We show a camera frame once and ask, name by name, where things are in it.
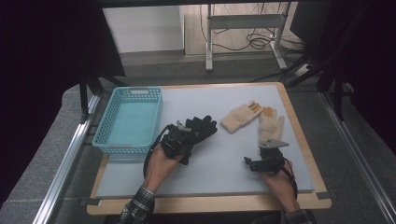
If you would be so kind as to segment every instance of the checkered shirt cuff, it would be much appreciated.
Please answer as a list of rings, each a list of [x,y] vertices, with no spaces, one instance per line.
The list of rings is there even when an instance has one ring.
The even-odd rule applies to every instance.
[[[143,186],[137,191],[134,198],[125,204],[118,223],[145,223],[155,204],[155,194]]]
[[[314,216],[309,210],[299,210],[292,213],[286,213],[284,215],[287,224],[315,224]]]

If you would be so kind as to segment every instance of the blue plastic basket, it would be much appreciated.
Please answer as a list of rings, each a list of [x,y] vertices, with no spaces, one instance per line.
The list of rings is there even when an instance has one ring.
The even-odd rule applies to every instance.
[[[110,154],[146,154],[158,135],[162,108],[160,87],[116,88],[92,145]]]

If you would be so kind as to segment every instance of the wrist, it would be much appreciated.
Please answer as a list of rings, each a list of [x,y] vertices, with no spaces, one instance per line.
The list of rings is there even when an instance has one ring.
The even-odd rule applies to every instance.
[[[285,197],[279,200],[285,210],[285,213],[292,213],[300,210],[300,205],[294,197]]]
[[[160,188],[162,181],[158,178],[147,177],[143,182],[143,187],[155,193]]]

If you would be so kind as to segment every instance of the person's right hand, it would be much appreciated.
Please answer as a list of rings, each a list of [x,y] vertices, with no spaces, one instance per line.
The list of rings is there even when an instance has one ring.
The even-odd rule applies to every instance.
[[[182,157],[180,155],[172,159],[167,158],[161,144],[158,144],[149,158],[143,186],[154,193],[157,192],[163,181],[176,169]]]
[[[291,161],[286,160],[284,167],[289,173],[291,173],[291,166]],[[264,179],[268,189],[279,199],[286,213],[300,210],[300,205],[294,197],[290,179],[283,171],[277,172],[276,175],[259,172],[259,175]]]

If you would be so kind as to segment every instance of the aluminum rail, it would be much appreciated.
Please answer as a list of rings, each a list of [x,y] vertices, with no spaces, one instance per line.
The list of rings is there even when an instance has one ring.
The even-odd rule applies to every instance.
[[[89,114],[92,114],[92,112],[95,111],[99,99],[99,96],[93,96],[91,98],[88,105]],[[64,186],[64,182],[66,181],[69,172],[73,166],[78,151],[83,143],[84,136],[88,131],[88,128],[90,127],[91,121],[92,117],[89,117],[84,123],[78,125],[73,139],[70,142],[68,149],[66,150],[64,159],[62,160],[62,163],[59,166],[51,185],[49,186],[49,191],[47,191],[47,195],[44,198],[43,203],[41,204],[40,209],[35,216],[35,220],[33,221],[34,224],[42,224],[49,221],[50,215],[52,214],[59,194],[61,193],[61,190]]]
[[[329,95],[323,92],[319,93],[323,103],[325,104],[332,121],[334,122],[337,131],[341,134],[341,137],[346,144],[346,148],[349,151],[352,159],[356,162],[361,175],[366,182],[369,190],[372,192],[376,202],[378,203],[379,208],[381,209],[385,219],[389,224],[394,224],[396,221],[396,210],[392,203],[392,200],[385,192],[384,188],[382,187],[381,183],[375,177],[373,170],[370,168],[367,160],[364,158],[361,150],[353,136],[349,132],[347,126],[343,121],[341,121],[337,115],[333,111],[332,100],[330,99]]]

